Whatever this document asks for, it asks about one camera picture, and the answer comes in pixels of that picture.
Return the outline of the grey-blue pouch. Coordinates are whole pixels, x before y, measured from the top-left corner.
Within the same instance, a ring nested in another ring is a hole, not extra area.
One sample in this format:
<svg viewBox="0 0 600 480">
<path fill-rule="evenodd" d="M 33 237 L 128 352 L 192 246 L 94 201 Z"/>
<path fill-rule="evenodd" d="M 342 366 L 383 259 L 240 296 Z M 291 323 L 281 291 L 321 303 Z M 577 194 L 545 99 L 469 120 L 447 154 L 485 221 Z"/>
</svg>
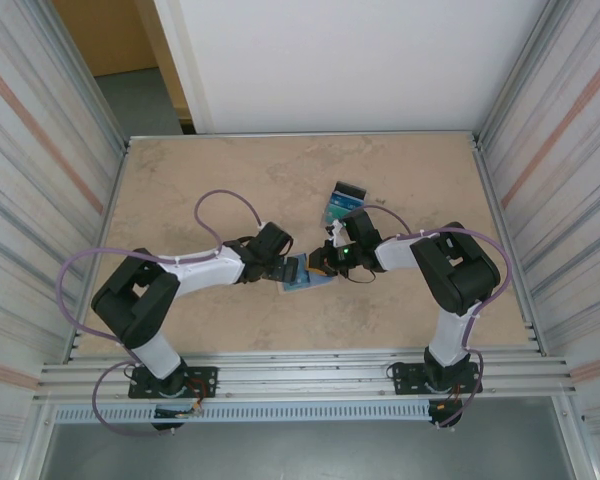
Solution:
<svg viewBox="0 0 600 480">
<path fill-rule="evenodd" d="M 306 253 L 300 253 L 300 254 L 296 254 L 293 256 L 298 256 L 299 257 L 299 266 L 298 266 L 298 271 L 302 271 L 302 270 L 306 270 L 309 274 L 310 274 L 310 278 L 311 278 L 311 285 L 308 288 L 305 289 L 301 289 L 301 290 L 296 290 L 296 291 L 286 291 L 285 290 L 285 284 L 286 283 L 277 283 L 277 287 L 278 287 L 278 292 L 280 294 L 287 294 L 287 293 L 295 293 L 295 292 L 301 292 L 301 291 L 306 291 L 309 289 L 315 289 L 315 288 L 321 288 L 321 287 L 326 287 L 329 285 L 333 285 L 333 284 L 337 284 L 338 283 L 338 279 L 336 277 L 324 277 L 321 275 L 316 275 L 313 274 L 311 272 L 309 272 L 306 268 L 306 260 L 307 260 L 307 254 Z"/>
</svg>

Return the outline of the black credit card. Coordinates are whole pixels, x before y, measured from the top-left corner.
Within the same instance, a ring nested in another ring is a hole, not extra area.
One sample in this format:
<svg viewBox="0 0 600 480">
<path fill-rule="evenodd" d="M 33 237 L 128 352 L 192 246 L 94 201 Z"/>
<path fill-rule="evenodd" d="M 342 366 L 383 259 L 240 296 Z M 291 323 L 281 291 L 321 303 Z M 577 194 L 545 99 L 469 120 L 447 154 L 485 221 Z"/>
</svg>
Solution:
<svg viewBox="0 0 600 480">
<path fill-rule="evenodd" d="M 338 181 L 334 187 L 334 192 L 340 195 L 346 195 L 358 200 L 364 201 L 367 190 L 346 182 Z"/>
</svg>

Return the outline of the wooden door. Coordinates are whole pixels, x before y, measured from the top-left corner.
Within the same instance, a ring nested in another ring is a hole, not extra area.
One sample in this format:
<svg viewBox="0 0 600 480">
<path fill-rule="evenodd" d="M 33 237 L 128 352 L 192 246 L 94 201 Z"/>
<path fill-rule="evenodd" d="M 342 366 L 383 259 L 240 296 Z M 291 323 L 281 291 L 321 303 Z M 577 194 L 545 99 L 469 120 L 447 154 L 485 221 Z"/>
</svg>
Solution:
<svg viewBox="0 0 600 480">
<path fill-rule="evenodd" d="M 52 0 L 128 136 L 196 132 L 154 0 Z"/>
</svg>

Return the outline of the aluminium rail beam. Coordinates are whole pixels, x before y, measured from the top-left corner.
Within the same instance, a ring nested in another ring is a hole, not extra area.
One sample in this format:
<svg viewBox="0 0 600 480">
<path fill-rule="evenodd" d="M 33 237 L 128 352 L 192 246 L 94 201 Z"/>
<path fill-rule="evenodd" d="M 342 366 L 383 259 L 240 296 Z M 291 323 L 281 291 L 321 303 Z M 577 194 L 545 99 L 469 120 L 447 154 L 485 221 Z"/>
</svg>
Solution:
<svg viewBox="0 0 600 480">
<path fill-rule="evenodd" d="M 215 401 L 370 400 L 393 396 L 387 373 L 395 362 L 415 363 L 419 349 L 314 350 L 189 355 L 192 366 L 219 370 Z M 483 397 L 572 395 L 575 385 L 567 363 L 533 348 L 495 347 L 483 353 Z M 107 373 L 115 357 L 77 357 L 43 368 L 33 400 L 37 404 L 84 404 L 96 380 L 99 399 L 122 403 L 129 380 L 121 369 Z"/>
</svg>

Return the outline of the thin aluminium table edge rail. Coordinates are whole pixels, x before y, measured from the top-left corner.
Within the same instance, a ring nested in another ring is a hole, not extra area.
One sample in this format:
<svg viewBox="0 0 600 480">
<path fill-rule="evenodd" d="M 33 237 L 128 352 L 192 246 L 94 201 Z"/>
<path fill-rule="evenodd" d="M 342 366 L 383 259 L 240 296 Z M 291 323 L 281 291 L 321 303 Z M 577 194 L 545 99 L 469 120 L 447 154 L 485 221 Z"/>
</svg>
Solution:
<svg viewBox="0 0 600 480">
<path fill-rule="evenodd" d="M 225 133 L 194 135 L 133 135 L 128 142 L 140 140 L 193 140 L 193 139 L 242 139 L 242 138 L 306 138 L 330 136 L 383 136 L 383 135 L 461 135 L 474 138 L 469 130 L 392 130 L 392 131 L 351 131 L 351 132 L 272 132 L 272 133 Z"/>
</svg>

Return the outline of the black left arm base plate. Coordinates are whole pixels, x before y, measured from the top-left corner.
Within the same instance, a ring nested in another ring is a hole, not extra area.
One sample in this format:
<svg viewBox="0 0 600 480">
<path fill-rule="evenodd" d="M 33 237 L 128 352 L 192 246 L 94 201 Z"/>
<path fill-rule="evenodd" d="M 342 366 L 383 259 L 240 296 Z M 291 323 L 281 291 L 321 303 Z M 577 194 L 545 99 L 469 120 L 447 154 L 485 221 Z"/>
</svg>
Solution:
<svg viewBox="0 0 600 480">
<path fill-rule="evenodd" d="M 148 368 L 138 367 L 131 374 L 128 397 L 131 399 L 214 398 L 218 373 L 217 367 L 180 366 L 165 379 L 158 379 Z"/>
</svg>

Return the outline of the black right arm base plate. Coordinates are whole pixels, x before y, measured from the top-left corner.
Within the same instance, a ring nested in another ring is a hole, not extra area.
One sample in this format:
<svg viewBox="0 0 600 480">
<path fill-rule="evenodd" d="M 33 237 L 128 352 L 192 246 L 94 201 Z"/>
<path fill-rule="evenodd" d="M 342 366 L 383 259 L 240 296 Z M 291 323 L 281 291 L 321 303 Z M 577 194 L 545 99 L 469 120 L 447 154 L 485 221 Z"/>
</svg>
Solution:
<svg viewBox="0 0 600 480">
<path fill-rule="evenodd" d="M 396 395 L 448 395 L 453 389 L 470 394 L 483 391 L 479 365 L 474 362 L 440 367 L 436 363 L 396 362 L 388 368 Z"/>
</svg>

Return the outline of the aluminium table side rail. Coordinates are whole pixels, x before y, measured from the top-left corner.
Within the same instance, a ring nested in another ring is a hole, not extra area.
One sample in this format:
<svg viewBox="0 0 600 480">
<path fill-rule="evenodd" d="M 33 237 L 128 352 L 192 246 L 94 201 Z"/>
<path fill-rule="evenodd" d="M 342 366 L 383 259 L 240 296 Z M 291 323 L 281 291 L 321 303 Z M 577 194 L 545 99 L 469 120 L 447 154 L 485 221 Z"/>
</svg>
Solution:
<svg viewBox="0 0 600 480">
<path fill-rule="evenodd" d="M 521 309 L 523 320 L 531 325 L 531 329 L 535 335 L 534 340 L 537 344 L 537 351 L 540 355 L 546 357 L 549 355 L 549 353 L 545 345 L 544 334 L 539 324 L 540 316 L 537 312 L 537 308 L 534 305 L 530 289 L 528 288 L 524 278 L 522 265 L 515 251 L 512 236 L 509 233 L 504 215 L 504 208 L 501 206 L 501 203 L 496 195 L 496 190 L 487 168 L 482 144 L 474 134 L 471 134 L 469 138 L 472 155 L 476 163 L 480 181 L 482 183 L 499 239 L 501 240 L 502 246 L 504 247 L 504 250 L 506 251 L 512 264 L 512 284 L 514 286 L 517 302 Z"/>
<path fill-rule="evenodd" d="M 116 175 L 114 177 L 110 195 L 108 202 L 106 204 L 106 208 L 104 210 L 104 214 L 102 217 L 101 228 L 99 230 L 99 235 L 97 237 L 95 246 L 103 247 L 106 243 L 108 232 L 111 224 L 111 220 L 113 217 L 113 213 L 116 207 L 117 198 L 119 195 L 119 189 L 122 183 L 124 170 L 126 166 L 126 162 L 128 159 L 129 151 L 131 147 L 131 141 L 128 141 L 125 144 L 125 151 L 122 156 L 120 165 L 117 169 Z M 99 270 L 101 260 L 98 254 L 94 254 L 87 259 L 86 266 L 88 267 L 86 279 L 83 282 L 83 288 L 81 292 L 81 300 L 79 306 L 74 311 L 74 318 L 78 321 L 78 323 L 83 326 L 86 322 L 86 318 L 88 316 L 88 312 L 90 310 L 90 300 L 91 293 L 93 291 L 97 274 Z M 77 327 L 73 327 L 72 332 L 67 340 L 67 344 L 64 351 L 63 363 L 67 363 L 72 360 L 74 357 L 74 350 L 79 345 L 79 341 L 82 337 L 83 333 Z"/>
</svg>

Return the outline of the white door frame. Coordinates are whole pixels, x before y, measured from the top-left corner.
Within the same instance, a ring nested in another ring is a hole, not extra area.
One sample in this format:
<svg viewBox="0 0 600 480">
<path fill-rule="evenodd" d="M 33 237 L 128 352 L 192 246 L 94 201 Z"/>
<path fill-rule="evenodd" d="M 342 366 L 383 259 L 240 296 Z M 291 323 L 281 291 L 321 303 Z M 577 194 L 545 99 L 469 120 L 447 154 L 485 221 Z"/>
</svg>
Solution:
<svg viewBox="0 0 600 480">
<path fill-rule="evenodd" d="M 190 39 L 181 0 L 154 0 L 175 64 L 187 108 L 198 134 L 215 134 L 216 128 Z"/>
</svg>

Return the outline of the aluminium frame post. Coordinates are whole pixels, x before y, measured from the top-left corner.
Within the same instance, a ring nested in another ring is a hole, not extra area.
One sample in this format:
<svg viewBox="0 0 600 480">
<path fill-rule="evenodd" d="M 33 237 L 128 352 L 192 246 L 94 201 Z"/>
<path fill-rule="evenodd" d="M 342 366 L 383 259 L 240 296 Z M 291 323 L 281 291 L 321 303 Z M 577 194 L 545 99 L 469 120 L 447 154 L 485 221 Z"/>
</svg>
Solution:
<svg viewBox="0 0 600 480">
<path fill-rule="evenodd" d="M 60 71 L 66 73 L 75 85 L 107 142 L 114 150 L 125 154 L 129 146 L 128 138 L 51 0 L 24 2 L 40 25 L 44 38 L 59 56 Z"/>
<path fill-rule="evenodd" d="M 478 151 L 484 151 L 494 138 L 524 83 L 547 49 L 555 29 L 573 2 L 574 0 L 546 1 L 491 110 L 481 127 L 473 132 L 474 146 Z"/>
</svg>

